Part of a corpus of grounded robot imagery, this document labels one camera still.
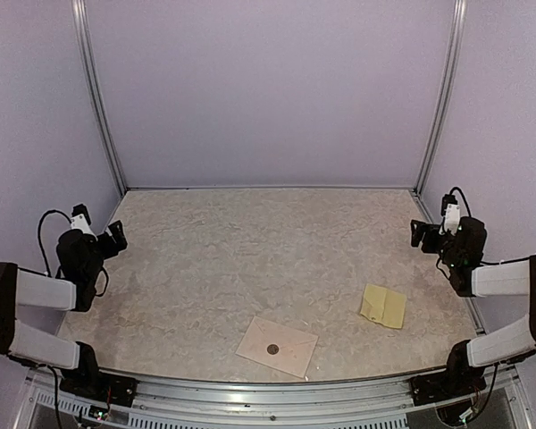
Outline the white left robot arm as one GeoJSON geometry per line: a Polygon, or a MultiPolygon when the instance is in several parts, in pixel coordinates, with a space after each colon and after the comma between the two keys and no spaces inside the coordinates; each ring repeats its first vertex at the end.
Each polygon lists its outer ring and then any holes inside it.
{"type": "Polygon", "coordinates": [[[57,336],[51,328],[31,322],[31,312],[87,313],[109,285],[105,262],[128,247],[121,221],[95,235],[81,215],[58,239],[61,273],[48,275],[0,262],[0,356],[30,364],[72,371],[73,384],[90,398],[101,396],[107,379],[98,371],[95,352],[79,341],[57,336]]]}

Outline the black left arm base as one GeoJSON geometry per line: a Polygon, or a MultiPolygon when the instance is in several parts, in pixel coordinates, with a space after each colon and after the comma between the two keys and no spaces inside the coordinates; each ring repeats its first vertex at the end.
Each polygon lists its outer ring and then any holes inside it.
{"type": "Polygon", "coordinates": [[[93,348],[78,341],[79,361],[76,368],[62,369],[61,391],[81,398],[130,408],[138,381],[135,378],[109,374],[99,369],[93,348]]]}

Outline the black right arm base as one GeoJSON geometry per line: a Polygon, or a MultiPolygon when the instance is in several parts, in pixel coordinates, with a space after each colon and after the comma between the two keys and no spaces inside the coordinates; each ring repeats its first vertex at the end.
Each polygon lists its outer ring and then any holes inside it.
{"type": "Polygon", "coordinates": [[[485,368],[469,364],[468,343],[469,341],[460,341],[452,348],[443,371],[417,375],[410,379],[415,406],[451,400],[486,388],[485,368]]]}

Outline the round sticker sheet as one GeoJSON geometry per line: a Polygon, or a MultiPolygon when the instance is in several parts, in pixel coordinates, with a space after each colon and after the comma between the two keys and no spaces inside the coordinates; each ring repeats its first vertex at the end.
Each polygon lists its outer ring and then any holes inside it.
{"type": "Polygon", "coordinates": [[[403,328],[406,295],[367,283],[364,287],[360,315],[390,329],[403,328]]]}

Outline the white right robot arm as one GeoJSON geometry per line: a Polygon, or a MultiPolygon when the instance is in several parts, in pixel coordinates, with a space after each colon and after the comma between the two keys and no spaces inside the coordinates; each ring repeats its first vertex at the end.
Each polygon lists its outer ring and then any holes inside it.
{"type": "Polygon", "coordinates": [[[486,262],[487,231],[482,221],[463,216],[449,226],[410,222],[410,245],[436,257],[458,297],[476,302],[483,334],[457,345],[451,367],[439,378],[440,390],[460,395],[473,383],[473,369],[536,353],[536,253],[486,262]]]}

